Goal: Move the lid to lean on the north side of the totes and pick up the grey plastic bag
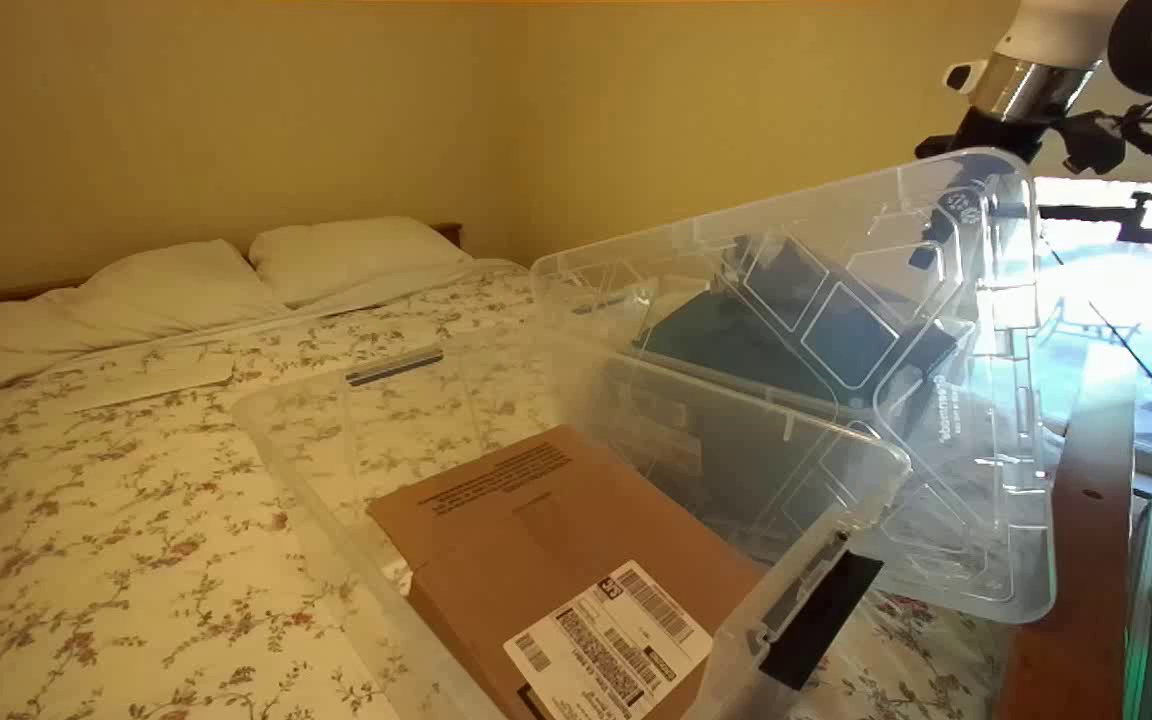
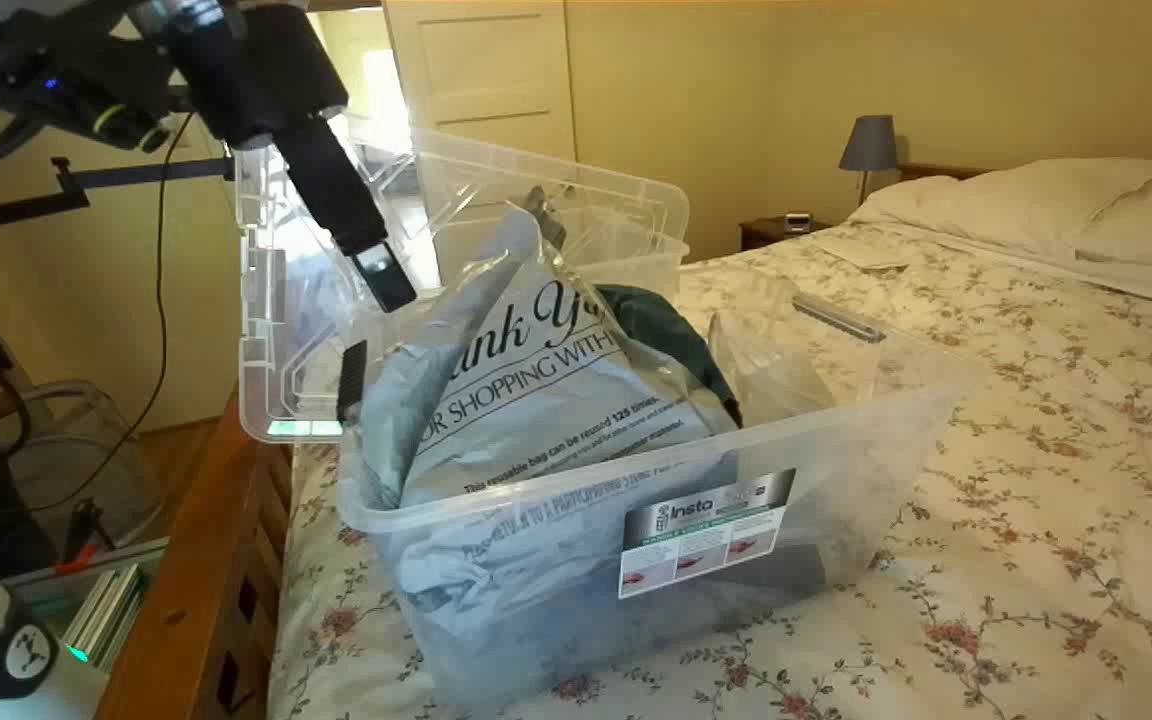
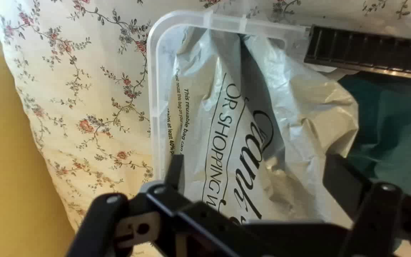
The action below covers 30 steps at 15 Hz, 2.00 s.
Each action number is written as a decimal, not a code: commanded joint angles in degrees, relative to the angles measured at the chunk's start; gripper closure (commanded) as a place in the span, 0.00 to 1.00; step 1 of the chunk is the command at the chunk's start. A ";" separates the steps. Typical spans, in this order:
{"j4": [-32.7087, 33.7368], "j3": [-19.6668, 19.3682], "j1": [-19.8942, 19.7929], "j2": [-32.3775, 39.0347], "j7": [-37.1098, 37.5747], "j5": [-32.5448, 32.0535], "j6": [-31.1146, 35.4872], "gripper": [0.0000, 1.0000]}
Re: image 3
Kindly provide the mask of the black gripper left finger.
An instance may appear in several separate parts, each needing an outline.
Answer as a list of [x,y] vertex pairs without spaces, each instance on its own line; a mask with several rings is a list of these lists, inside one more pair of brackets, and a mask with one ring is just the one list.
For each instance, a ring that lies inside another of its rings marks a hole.
[[167,168],[164,184],[174,190],[179,190],[182,187],[182,170],[184,170],[184,156],[174,154]]

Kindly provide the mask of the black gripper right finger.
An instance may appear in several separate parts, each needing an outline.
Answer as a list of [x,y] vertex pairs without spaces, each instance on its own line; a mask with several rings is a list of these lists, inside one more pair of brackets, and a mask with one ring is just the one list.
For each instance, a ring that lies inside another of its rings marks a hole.
[[371,180],[338,154],[326,157],[322,184],[351,220],[372,187]]

